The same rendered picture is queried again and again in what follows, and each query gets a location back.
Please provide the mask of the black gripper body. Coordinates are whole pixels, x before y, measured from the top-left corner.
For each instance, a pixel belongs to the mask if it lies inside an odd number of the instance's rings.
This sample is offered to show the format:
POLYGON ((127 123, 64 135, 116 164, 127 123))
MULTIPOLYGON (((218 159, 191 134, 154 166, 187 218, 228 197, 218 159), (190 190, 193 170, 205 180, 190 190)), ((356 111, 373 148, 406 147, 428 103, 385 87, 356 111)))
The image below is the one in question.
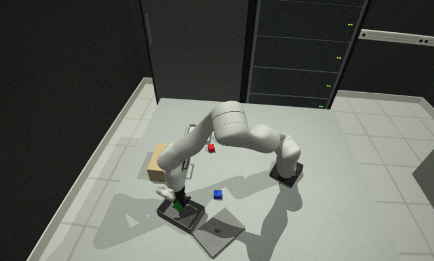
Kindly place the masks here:
MULTIPOLYGON (((179 196, 180 199, 184 198, 183 194, 185 194, 185 184, 184 187, 179 192, 174 192, 175 196, 179 196)), ((186 195, 186 194, 185 194, 186 195)))

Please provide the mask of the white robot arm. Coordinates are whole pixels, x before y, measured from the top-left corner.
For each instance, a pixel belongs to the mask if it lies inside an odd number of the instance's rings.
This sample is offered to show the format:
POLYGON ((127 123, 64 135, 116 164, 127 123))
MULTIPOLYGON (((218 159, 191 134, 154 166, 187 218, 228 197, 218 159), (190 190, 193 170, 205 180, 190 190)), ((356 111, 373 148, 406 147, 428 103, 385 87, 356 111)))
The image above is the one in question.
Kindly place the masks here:
POLYGON ((283 178, 296 175, 301 149, 294 139, 264 124, 249 129, 242 104, 226 101, 215 106, 192 131, 161 152, 157 163, 164 170, 166 185, 158 186, 157 194, 171 202, 176 199, 174 192, 184 187, 183 161, 199 153, 213 131, 221 145, 267 154, 275 152, 278 174, 283 178))

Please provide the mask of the blue block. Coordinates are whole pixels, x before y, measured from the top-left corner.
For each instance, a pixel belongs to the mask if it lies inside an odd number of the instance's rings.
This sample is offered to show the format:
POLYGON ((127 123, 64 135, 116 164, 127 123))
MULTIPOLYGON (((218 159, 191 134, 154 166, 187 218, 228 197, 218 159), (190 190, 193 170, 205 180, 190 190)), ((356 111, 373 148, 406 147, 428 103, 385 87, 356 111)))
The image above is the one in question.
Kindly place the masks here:
POLYGON ((222 190, 214 190, 214 199, 222 199, 222 190))

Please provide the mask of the green block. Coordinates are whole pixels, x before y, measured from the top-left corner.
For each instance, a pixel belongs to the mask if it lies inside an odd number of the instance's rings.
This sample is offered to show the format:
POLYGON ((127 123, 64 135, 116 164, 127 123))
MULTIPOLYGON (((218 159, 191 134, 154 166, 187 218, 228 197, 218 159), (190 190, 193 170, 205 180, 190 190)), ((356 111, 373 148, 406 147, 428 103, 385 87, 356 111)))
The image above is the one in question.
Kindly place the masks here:
POLYGON ((173 205, 174 205, 175 209, 182 211, 183 208, 180 207, 180 202, 176 201, 175 204, 173 204, 173 205))

